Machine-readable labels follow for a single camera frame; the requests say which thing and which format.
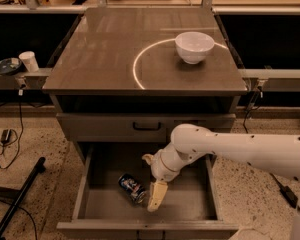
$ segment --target tile floor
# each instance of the tile floor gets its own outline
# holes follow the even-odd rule
[[[260,109],[248,119],[251,133],[300,134],[300,109]],[[66,239],[56,230],[58,221],[70,221],[83,164],[74,146],[67,142],[52,107],[22,107],[24,131],[18,158],[7,170],[0,170],[0,186],[20,188],[39,157],[46,158],[46,171],[39,174],[22,203],[35,222],[38,239]],[[0,108],[0,134],[4,128],[21,132],[17,107]],[[244,132],[243,113],[233,132]],[[16,144],[0,156],[4,166],[16,151]],[[231,240],[288,240],[295,210],[281,197],[271,176],[258,169],[218,158],[213,173],[224,221],[236,223],[240,230]],[[279,177],[296,194],[300,184]],[[0,220],[7,205],[0,203]],[[35,239],[33,225],[23,211],[17,211],[4,236]]]

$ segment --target white bowl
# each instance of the white bowl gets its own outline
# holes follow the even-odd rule
[[[213,38],[201,32],[184,32],[175,43],[179,56],[189,64],[203,61],[214,47]]]

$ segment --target white cup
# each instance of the white cup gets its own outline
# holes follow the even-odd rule
[[[19,59],[23,62],[29,72],[36,72],[39,70],[34,52],[23,52],[19,55]]]

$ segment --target cabinet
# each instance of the cabinet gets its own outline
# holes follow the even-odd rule
[[[177,55],[173,41],[185,31],[214,38],[205,62],[188,65]],[[236,232],[222,221],[209,157],[185,168],[158,213],[132,206],[117,183],[129,172],[148,190],[141,156],[164,147],[178,124],[231,129],[247,89],[208,8],[87,9],[43,90],[86,165],[72,222],[58,225],[68,237],[228,239]]]

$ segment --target black connector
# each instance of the black connector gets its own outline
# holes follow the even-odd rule
[[[10,140],[10,135],[11,135],[11,130],[10,129],[5,129],[3,130],[0,138],[0,142],[2,144],[7,144]]]
[[[272,176],[272,178],[274,178],[274,180],[280,187],[280,193],[287,200],[290,206],[292,208],[296,208],[298,203],[298,197],[293,193],[293,191],[288,186],[283,186],[272,173],[270,173],[270,175]]]

